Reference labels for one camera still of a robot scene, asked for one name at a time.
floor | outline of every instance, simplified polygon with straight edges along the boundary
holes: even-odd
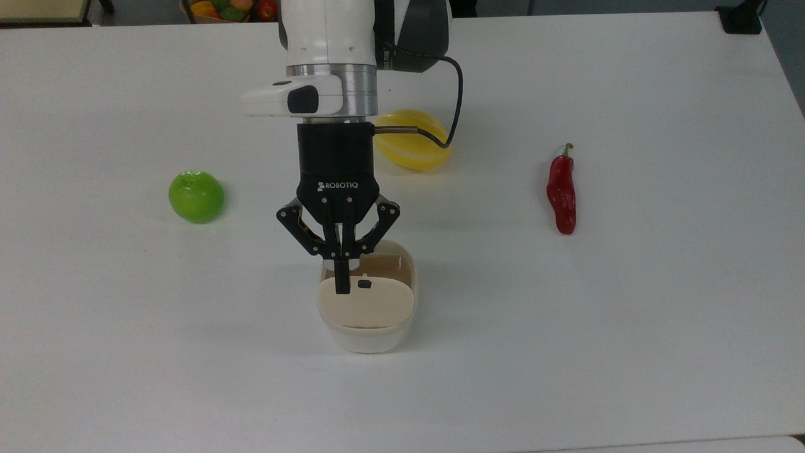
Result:
[[[179,0],[113,0],[105,15],[93,5],[95,20],[105,26],[188,23]],[[529,0],[478,0],[478,15],[527,15]],[[584,15],[661,11],[712,11],[738,0],[535,0],[534,15]],[[805,0],[770,0],[763,23],[782,63],[799,108],[805,112]]]

plastic container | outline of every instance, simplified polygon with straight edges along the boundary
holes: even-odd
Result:
[[[322,266],[319,313],[336,342],[353,352],[387,352],[405,337],[416,312],[416,270],[399,244],[381,241],[349,273],[349,294],[336,294],[332,271]]]

white table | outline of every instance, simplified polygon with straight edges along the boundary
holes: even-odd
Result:
[[[458,20],[452,160],[377,158],[421,301],[336,347],[275,220],[295,121],[274,24],[0,31],[0,450],[498,452],[805,432],[805,121],[715,13]],[[83,43],[93,43],[87,49]],[[447,66],[383,111],[450,119]],[[576,145],[576,233],[547,166]],[[228,191],[192,225],[167,187]]]

